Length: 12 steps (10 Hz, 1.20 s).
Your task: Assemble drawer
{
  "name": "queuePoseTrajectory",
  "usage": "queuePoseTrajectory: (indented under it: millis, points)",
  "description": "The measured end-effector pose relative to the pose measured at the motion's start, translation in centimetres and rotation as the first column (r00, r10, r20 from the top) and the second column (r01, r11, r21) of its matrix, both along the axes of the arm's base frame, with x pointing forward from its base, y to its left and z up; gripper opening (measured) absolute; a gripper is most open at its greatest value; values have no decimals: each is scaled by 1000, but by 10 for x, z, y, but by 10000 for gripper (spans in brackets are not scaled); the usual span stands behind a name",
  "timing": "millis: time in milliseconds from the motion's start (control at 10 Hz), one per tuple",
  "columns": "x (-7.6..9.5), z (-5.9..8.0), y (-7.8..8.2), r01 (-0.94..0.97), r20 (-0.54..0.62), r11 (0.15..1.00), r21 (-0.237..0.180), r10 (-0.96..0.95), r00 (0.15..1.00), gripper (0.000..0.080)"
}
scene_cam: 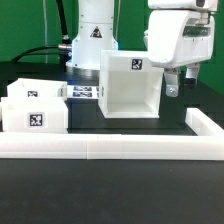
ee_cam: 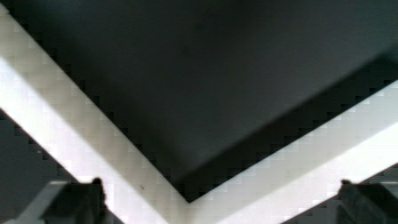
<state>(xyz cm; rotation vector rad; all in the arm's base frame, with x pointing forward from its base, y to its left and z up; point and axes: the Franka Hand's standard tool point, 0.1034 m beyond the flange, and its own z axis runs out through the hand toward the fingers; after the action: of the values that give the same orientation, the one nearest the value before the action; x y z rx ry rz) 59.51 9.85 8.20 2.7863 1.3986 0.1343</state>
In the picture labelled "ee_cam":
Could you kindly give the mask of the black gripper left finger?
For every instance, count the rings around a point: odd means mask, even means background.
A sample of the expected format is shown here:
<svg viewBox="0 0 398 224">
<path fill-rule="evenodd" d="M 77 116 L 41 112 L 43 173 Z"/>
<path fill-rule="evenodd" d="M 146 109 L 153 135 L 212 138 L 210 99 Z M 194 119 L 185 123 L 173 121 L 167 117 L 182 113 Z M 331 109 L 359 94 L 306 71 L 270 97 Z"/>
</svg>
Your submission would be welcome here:
<svg viewBox="0 0 398 224">
<path fill-rule="evenodd" d="M 7 224 L 123 224 L 105 199 L 100 178 L 89 183 L 52 181 Z"/>
</svg>

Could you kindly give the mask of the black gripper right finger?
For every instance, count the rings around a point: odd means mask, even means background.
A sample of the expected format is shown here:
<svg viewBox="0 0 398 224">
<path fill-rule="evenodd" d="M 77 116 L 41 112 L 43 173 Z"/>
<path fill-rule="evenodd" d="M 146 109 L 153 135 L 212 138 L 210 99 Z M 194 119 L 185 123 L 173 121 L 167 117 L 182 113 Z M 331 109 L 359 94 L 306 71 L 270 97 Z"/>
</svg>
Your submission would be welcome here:
<svg viewBox="0 0 398 224">
<path fill-rule="evenodd" d="M 334 214 L 322 203 L 283 224 L 398 224 L 398 182 L 342 181 Z"/>
</svg>

